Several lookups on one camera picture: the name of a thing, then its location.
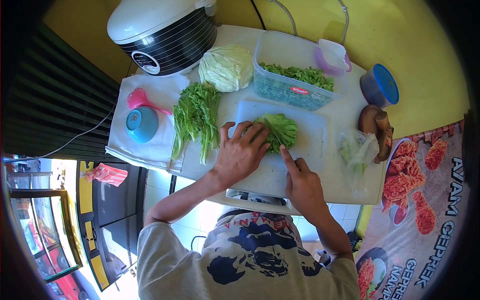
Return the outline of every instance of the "rice cooker lid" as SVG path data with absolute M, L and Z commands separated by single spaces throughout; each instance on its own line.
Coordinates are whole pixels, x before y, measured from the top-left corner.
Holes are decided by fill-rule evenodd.
M 216 0 L 123 0 L 108 20 L 108 36 L 116 44 L 131 43 L 215 3 Z

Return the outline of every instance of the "red sauce picture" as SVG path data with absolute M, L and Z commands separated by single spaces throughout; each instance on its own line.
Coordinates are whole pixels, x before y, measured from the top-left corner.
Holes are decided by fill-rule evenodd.
M 403 219 L 405 219 L 405 216 L 407 215 L 407 208 L 406 207 L 399 207 L 395 213 L 394 217 L 394 223 L 395 224 L 400 224 Z

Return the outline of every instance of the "plastic bag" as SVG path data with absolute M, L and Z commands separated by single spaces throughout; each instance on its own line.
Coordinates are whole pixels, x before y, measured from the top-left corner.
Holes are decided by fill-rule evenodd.
M 93 171 L 86 172 L 88 182 L 96 179 L 114 186 L 119 186 L 127 176 L 128 171 L 110 167 L 103 163 L 100 163 Z
M 364 198 L 368 191 L 363 174 L 380 151 L 375 134 L 345 128 L 339 134 L 338 151 L 346 165 L 344 173 L 352 196 Z

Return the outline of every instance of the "knife blade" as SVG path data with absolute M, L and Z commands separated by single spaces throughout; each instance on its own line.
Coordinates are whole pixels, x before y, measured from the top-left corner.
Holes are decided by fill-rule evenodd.
M 266 126 L 268 129 L 270 129 L 270 131 L 274 134 L 274 136 L 276 137 L 276 139 L 278 140 L 278 142 L 280 143 L 280 145 L 282 145 L 282 144 L 285 145 L 285 144 L 283 143 L 283 141 L 282 141 L 282 140 L 278 137 L 278 135 L 275 133 L 275 130 L 273 130 L 273 128 L 272 128 L 272 125 L 270 124 L 270 122 L 269 122 L 265 117 L 264 117 L 264 124 L 265 124 L 265 126 Z

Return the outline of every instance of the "chopped lettuce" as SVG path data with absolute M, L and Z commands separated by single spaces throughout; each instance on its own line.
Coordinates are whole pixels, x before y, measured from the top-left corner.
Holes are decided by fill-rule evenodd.
M 321 69 L 314 69 L 312 67 L 309 67 L 308 69 L 301 69 L 297 67 L 289 67 L 285 69 L 282 68 L 280 65 L 266 65 L 264 62 L 261 62 L 258 65 L 269 72 L 300 80 L 305 83 L 333 92 L 334 78 L 326 78 L 324 76 L 324 72 Z
M 340 142 L 340 148 L 338 151 L 340 152 L 340 155 L 342 156 L 343 161 L 347 165 L 348 162 L 352 159 L 353 153 L 357 153 L 360 148 L 361 148 L 361 144 L 359 144 L 358 140 L 343 138 Z M 354 173 L 363 174 L 367 169 L 367 166 L 368 165 L 365 163 L 358 163 L 358 164 L 353 164 L 351 168 Z
M 205 164 L 208 146 L 218 147 L 220 137 L 216 127 L 220 94 L 211 86 L 198 82 L 187 86 L 181 93 L 179 104 L 173 107 L 175 140 L 171 159 L 180 157 L 185 141 L 201 139 L 200 163 Z
M 284 144 L 290 149 L 297 142 L 298 126 L 292 119 L 287 119 L 284 114 L 271 115 L 265 113 L 258 117 L 253 123 L 262 122 L 270 132 L 265 143 L 270 143 L 267 154 L 280 153 L 280 145 Z

